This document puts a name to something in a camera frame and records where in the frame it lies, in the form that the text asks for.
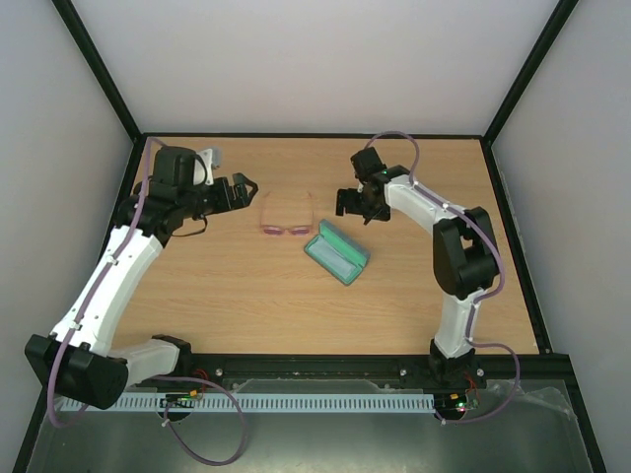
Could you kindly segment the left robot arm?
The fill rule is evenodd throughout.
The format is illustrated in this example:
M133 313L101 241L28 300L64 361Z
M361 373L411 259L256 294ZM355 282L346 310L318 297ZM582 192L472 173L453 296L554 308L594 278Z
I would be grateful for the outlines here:
M119 205L105 251L80 296L46 336L34 335L25 354L46 390L107 409L130 385L158 375L181 375L189 343L168 335L115 350L118 323L149 267L188 221L241 210L257 184L237 172L216 177L217 152L161 147L142 179Z

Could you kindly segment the pink sunglasses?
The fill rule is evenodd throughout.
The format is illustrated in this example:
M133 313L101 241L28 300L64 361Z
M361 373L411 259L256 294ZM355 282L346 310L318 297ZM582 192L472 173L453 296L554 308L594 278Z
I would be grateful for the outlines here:
M268 192L262 197L259 228L267 236L308 236L315 227L315 203L309 192Z

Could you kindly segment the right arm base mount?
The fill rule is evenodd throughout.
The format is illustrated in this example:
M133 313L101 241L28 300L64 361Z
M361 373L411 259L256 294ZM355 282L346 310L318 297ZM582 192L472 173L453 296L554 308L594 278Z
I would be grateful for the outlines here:
M397 369L399 386L403 389L448 393L487 387L486 375L478 373L481 366L475 358L448 366L432 355L412 356L400 358Z

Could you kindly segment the light blue cleaning cloth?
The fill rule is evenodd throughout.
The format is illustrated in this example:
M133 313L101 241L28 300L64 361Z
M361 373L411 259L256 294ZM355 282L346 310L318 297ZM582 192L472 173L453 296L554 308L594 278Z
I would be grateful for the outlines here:
M355 271L355 266L352 263L329 246L313 246L312 256L341 279L350 278Z

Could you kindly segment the grey glasses case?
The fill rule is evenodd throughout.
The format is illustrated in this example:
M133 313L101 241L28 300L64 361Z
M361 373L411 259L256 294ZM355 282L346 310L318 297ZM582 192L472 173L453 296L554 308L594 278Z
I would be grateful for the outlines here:
M305 254L344 286L350 286L368 265L370 251L328 220L318 223Z

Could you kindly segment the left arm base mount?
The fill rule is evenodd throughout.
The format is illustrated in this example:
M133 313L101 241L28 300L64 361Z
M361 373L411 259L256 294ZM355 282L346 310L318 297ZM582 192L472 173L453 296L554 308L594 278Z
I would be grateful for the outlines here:
M156 382L157 377L175 378L176 383L200 384L216 381L226 369L226 358L207 354L178 352L135 358L128 366L126 386Z

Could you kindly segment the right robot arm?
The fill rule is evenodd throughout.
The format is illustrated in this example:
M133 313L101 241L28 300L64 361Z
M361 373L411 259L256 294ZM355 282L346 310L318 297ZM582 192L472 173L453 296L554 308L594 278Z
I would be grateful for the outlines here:
M433 273L444 293L441 323L432 340L433 380L454 384L464 374L462 357L474 349L472 331L481 302L505 279L490 216L466 209L428 189L403 167L387 167L373 147L350 158L357 188L337 192L336 214L359 215L365 224L386 222L398 211L432 237Z

